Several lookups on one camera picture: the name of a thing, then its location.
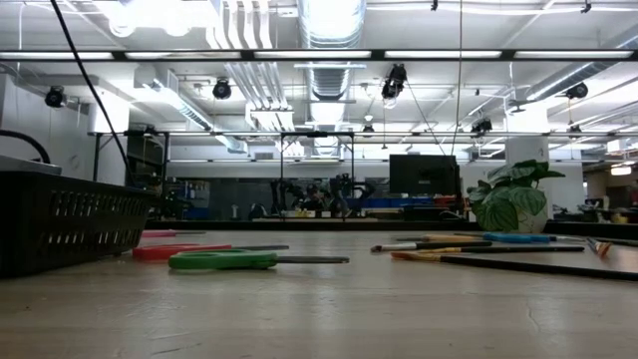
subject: scissor blade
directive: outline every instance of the scissor blade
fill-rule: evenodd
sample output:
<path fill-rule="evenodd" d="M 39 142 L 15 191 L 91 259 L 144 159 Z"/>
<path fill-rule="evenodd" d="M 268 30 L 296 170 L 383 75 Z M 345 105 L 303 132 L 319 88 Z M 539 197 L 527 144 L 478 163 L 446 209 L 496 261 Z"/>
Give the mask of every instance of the scissor blade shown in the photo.
<path fill-rule="evenodd" d="M 233 249 L 244 250 L 281 250 L 290 249 L 289 245 L 247 245 L 247 246 L 233 246 Z"/>
<path fill-rule="evenodd" d="M 349 263 L 349 257 L 330 256 L 277 256 L 277 263 L 306 263 L 306 264 L 326 264 L 326 263 Z"/>

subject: red object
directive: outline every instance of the red object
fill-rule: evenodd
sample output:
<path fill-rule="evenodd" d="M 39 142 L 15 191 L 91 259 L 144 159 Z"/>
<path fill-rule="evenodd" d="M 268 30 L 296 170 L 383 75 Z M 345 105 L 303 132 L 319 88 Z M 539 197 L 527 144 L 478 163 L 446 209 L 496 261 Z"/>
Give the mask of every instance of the red object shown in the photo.
<path fill-rule="evenodd" d="M 142 238 L 157 238 L 157 237 L 167 237 L 167 236 L 177 236 L 177 232 L 172 229 L 142 231 Z"/>
<path fill-rule="evenodd" d="M 172 255 L 184 251 L 231 249 L 230 244 L 201 245 L 195 243 L 150 245 L 133 248 L 133 258 L 138 260 L 168 260 Z"/>

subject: black stick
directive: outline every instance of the black stick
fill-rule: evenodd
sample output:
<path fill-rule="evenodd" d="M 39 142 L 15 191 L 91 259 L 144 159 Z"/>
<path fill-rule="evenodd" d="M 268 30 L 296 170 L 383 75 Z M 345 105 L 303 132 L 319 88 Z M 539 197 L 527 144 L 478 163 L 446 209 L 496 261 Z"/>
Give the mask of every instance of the black stick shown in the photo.
<path fill-rule="evenodd" d="M 482 268 L 516 270 L 532 273 L 565 274 L 588 278 L 638 281 L 638 273 L 606 269 L 579 268 L 562 265 L 522 263 L 508 260 L 484 259 L 471 256 L 440 255 L 439 261 Z"/>

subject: wire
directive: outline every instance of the wire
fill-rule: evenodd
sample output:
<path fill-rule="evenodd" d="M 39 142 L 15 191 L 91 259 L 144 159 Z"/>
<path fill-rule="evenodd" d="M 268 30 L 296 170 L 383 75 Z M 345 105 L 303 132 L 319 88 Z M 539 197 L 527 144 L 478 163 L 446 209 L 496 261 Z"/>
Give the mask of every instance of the wire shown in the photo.
<path fill-rule="evenodd" d="M 457 89 L 457 114 L 455 116 L 455 134 L 452 136 L 450 156 L 455 155 L 455 143 L 459 131 L 459 114 L 461 113 L 461 72 L 463 70 L 463 0 L 459 2 L 459 88 Z"/>
<path fill-rule="evenodd" d="M 0 130 L 0 136 L 10 137 L 10 138 L 19 139 L 24 142 L 27 142 L 29 145 L 33 146 L 34 149 L 36 149 L 43 163 L 47 165 L 51 164 L 51 158 L 49 157 L 49 154 L 47 154 L 47 150 L 45 150 L 45 148 L 42 145 L 40 145 L 40 143 L 37 142 L 34 138 L 27 136 L 25 134 L 21 134 L 15 131 L 8 131 L 8 130 Z"/>
<path fill-rule="evenodd" d="M 428 122 L 428 119 L 426 119 L 426 115 L 423 113 L 423 110 L 421 110 L 421 106 L 419 106 L 419 101 L 417 101 L 417 96 L 415 96 L 415 92 L 412 91 L 412 86 L 410 86 L 410 83 L 408 82 L 408 79 L 406 79 L 406 85 L 408 85 L 408 89 L 410 90 L 410 93 L 412 94 L 412 98 L 415 99 L 415 104 L 417 105 L 417 109 L 419 109 L 419 113 L 421 114 L 421 117 L 423 118 L 423 121 L 428 126 L 428 130 L 430 130 L 430 134 L 435 139 L 435 142 L 439 146 L 439 149 L 441 149 L 441 152 L 443 153 L 443 156 L 445 156 L 446 152 L 443 150 L 443 146 L 441 146 L 441 144 L 439 143 L 439 140 L 437 140 L 437 135 L 435 135 L 434 131 L 432 131 L 432 127 L 430 126 L 430 123 Z"/>
<path fill-rule="evenodd" d="M 129 166 L 129 160 L 127 160 L 127 154 L 125 153 L 124 148 L 122 147 L 122 143 L 120 142 L 120 139 L 118 139 L 118 133 L 116 133 L 116 130 L 113 128 L 113 124 L 111 123 L 111 119 L 109 118 L 109 114 L 107 113 L 107 109 L 102 103 L 102 99 L 100 98 L 100 95 L 98 95 L 96 88 L 93 86 L 93 83 L 91 82 L 91 79 L 89 78 L 89 74 L 87 73 L 87 70 L 84 68 L 84 64 L 82 63 L 82 59 L 80 59 L 80 54 L 78 54 L 78 49 L 76 49 L 76 45 L 73 43 L 73 39 L 71 38 L 71 33 L 69 32 L 67 23 L 64 20 L 64 16 L 62 15 L 62 12 L 60 11 L 60 7 L 58 6 L 58 3 L 56 2 L 56 0 L 50 0 L 50 1 L 51 1 L 51 5 L 53 6 L 53 9 L 56 12 L 56 16 L 58 17 L 58 20 L 60 21 L 60 27 L 62 27 L 62 32 L 64 32 L 64 37 L 67 39 L 67 43 L 69 43 L 69 47 L 71 48 L 71 52 L 73 52 L 73 57 L 76 59 L 78 68 L 80 68 L 82 77 L 84 77 L 84 81 L 87 83 L 87 86 L 89 86 L 89 90 L 91 90 L 91 94 L 96 99 L 96 102 L 98 103 L 98 106 L 100 107 L 100 110 L 102 111 L 102 115 L 104 115 L 104 118 L 107 121 L 107 124 L 109 125 L 109 129 L 111 130 L 113 139 L 116 141 L 116 145 L 118 145 L 118 149 L 120 150 L 120 155 L 122 156 L 122 161 L 124 162 L 124 166 L 127 172 L 127 177 L 129 178 L 131 185 L 135 185 L 136 182 L 133 177 L 133 173 L 131 172 L 131 167 Z"/>

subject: workbench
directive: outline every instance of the workbench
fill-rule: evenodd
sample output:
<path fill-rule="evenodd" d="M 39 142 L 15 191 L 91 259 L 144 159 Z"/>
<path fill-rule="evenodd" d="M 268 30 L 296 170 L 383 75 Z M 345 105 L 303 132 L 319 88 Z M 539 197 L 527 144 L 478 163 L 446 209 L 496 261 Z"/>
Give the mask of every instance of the workbench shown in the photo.
<path fill-rule="evenodd" d="M 422 232 L 211 231 L 143 239 L 289 244 L 349 264 L 171 272 L 129 253 L 0 280 L 0 358 L 635 357 L 638 285 L 444 263 L 370 247 Z M 584 253 L 492 254 L 615 264 Z"/>

